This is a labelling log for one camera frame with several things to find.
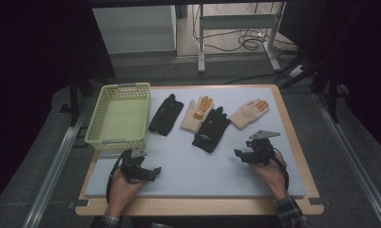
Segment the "sleeve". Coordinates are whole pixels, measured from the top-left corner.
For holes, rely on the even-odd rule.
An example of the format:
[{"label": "sleeve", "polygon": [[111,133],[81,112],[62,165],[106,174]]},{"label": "sleeve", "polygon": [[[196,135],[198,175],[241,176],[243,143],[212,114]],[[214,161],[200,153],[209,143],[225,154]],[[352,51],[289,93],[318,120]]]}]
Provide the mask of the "sleeve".
[{"label": "sleeve", "polygon": [[314,227],[303,215],[294,198],[286,198],[274,202],[277,216],[282,228]]},{"label": "sleeve", "polygon": [[100,228],[120,228],[121,220],[109,216],[103,216]]}]

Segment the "plastic basket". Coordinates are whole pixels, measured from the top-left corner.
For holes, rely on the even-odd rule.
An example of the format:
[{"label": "plastic basket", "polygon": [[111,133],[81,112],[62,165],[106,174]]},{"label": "plastic basket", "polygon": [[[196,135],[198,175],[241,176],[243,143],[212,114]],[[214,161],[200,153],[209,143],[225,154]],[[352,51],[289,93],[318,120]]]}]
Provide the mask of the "plastic basket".
[{"label": "plastic basket", "polygon": [[105,85],[86,132],[97,150],[144,149],[151,102],[150,84]]}]

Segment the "black glove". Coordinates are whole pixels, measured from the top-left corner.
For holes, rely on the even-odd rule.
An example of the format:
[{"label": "black glove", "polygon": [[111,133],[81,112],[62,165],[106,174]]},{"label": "black glove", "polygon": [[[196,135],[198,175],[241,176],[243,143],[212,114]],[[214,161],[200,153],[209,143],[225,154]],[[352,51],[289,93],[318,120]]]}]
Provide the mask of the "black glove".
[{"label": "black glove", "polygon": [[148,126],[148,130],[152,132],[157,131],[161,135],[167,136],[170,130],[172,130],[182,109],[183,103],[177,102],[175,95],[170,94],[170,96],[163,101],[160,108],[158,108],[151,124]]},{"label": "black glove", "polygon": [[212,109],[207,118],[202,123],[199,131],[194,136],[192,142],[196,147],[205,150],[208,153],[214,151],[220,138],[222,138],[226,127],[231,122],[226,119],[226,114],[222,113],[223,108]]}]

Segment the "human hand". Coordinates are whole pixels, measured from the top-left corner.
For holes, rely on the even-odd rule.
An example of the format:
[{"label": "human hand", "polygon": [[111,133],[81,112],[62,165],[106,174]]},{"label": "human hand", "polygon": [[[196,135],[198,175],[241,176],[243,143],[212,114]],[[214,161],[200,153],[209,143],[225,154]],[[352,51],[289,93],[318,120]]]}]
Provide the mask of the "human hand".
[{"label": "human hand", "polygon": [[[283,160],[282,156],[277,152],[276,152],[276,158],[284,165],[284,167],[287,166],[287,163]],[[289,197],[288,191],[286,189],[284,174],[282,173],[281,168],[276,162],[271,161],[266,166],[260,166],[255,163],[250,163],[249,165],[268,184],[276,200],[282,200]]]},{"label": "human hand", "polygon": [[120,169],[116,169],[109,193],[109,204],[105,210],[105,215],[113,218],[121,216],[123,209],[128,205],[146,184],[140,180],[136,183],[128,183]]}]

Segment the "glove cuff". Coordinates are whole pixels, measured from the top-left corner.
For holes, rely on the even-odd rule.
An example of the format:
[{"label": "glove cuff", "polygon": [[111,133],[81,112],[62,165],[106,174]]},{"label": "glove cuff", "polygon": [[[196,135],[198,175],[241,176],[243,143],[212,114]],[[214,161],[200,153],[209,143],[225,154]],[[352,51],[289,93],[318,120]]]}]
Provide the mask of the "glove cuff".
[{"label": "glove cuff", "polygon": [[231,120],[232,124],[234,124],[239,130],[243,129],[249,124],[249,120],[245,118],[239,111],[232,114],[232,116],[229,117],[229,120]]},{"label": "glove cuff", "polygon": [[192,133],[197,133],[201,126],[201,121],[196,120],[194,118],[184,118],[181,122],[181,129],[187,130]]}]

